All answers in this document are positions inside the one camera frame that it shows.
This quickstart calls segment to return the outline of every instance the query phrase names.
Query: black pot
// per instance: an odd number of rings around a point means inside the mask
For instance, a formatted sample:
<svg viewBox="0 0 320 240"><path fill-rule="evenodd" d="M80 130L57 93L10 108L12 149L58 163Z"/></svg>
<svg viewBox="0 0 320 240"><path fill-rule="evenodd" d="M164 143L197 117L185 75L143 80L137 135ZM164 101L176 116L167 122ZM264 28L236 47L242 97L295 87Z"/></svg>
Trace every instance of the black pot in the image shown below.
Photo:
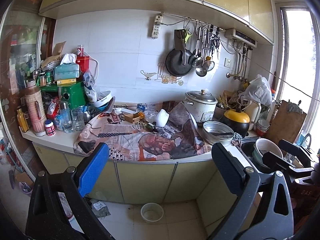
<svg viewBox="0 0 320 240"><path fill-rule="evenodd" d="M221 118L221 122L240 134L242 138L247 135L250 126L249 116L239 109L226 111Z"/></svg>

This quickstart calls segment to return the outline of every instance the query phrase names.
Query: green box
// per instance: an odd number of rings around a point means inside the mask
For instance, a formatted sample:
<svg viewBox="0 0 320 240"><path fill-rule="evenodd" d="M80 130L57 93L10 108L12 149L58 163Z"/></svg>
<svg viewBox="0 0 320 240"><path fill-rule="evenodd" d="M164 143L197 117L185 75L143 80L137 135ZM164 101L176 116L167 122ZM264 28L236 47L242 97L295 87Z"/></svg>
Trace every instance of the green box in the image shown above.
<svg viewBox="0 0 320 240"><path fill-rule="evenodd" d="M69 108L73 109L78 106L85 106L88 102L87 95L84 92L84 84L77 81L75 84L56 85L40 87L41 91L47 92L54 96L62 95L62 101L69 103Z"/></svg>

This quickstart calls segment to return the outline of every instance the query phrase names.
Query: metal bowl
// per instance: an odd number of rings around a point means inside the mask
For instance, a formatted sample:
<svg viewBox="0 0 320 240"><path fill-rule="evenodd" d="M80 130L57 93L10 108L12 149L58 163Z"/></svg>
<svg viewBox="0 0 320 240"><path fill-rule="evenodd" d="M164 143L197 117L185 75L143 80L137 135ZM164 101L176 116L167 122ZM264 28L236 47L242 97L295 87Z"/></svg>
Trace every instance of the metal bowl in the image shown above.
<svg viewBox="0 0 320 240"><path fill-rule="evenodd" d="M210 132L216 132L216 133L231 132L232 135L214 136L210 134ZM203 137L210 144L215 144L217 142L220 142L222 143L222 145L228 145L230 144L234 135L235 135L234 131L229 126L221 122L207 121L203 124Z"/></svg>

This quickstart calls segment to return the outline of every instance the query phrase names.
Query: newspaper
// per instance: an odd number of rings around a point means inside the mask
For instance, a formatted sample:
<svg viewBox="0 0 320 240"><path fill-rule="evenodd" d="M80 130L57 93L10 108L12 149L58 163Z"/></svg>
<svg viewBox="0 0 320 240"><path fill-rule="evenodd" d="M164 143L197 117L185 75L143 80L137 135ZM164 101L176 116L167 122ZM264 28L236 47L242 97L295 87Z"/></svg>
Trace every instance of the newspaper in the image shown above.
<svg viewBox="0 0 320 240"><path fill-rule="evenodd" d="M184 104L179 101L145 104L145 114L165 109L167 124L153 133L146 129L147 122L129 123L124 115L101 113L82 130L74 143L76 154L89 156L95 147L108 144L109 158L121 161L156 161L180 159L200 155L211 150L197 130Z"/></svg>

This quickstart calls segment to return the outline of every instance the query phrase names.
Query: yellow bottle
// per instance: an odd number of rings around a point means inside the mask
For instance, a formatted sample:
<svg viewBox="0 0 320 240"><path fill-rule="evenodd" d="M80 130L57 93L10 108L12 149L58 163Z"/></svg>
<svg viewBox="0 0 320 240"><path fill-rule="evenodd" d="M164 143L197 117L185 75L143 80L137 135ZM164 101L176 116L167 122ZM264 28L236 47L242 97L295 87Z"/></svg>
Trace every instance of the yellow bottle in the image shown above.
<svg viewBox="0 0 320 240"><path fill-rule="evenodd" d="M29 126L27 124L26 119L24 118L24 115L20 106L18 107L17 112L18 112L17 119L18 119L19 126L21 128L21 131L27 132L29 130Z"/></svg>

